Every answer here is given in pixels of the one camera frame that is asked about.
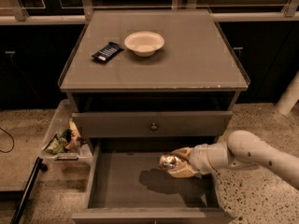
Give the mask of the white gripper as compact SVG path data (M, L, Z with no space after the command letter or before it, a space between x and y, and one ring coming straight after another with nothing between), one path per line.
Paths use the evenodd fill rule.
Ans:
M191 166L175 168L168 171L174 178L189 178L199 175L208 175L214 172L208 160L208 144L195 147L182 147L171 152L172 155L189 160Z

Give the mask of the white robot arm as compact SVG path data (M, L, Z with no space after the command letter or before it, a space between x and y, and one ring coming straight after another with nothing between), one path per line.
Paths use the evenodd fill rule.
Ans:
M232 132L226 141L216 144L172 151L162 166L176 178L212 174L220 169L245 170L262 166L299 189L299 159L247 131Z

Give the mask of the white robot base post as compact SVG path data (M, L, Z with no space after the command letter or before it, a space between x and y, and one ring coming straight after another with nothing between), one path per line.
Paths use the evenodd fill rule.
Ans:
M277 111L282 115L288 115L292 108L299 101L299 71L296 73L292 82L283 92L280 99L276 103Z

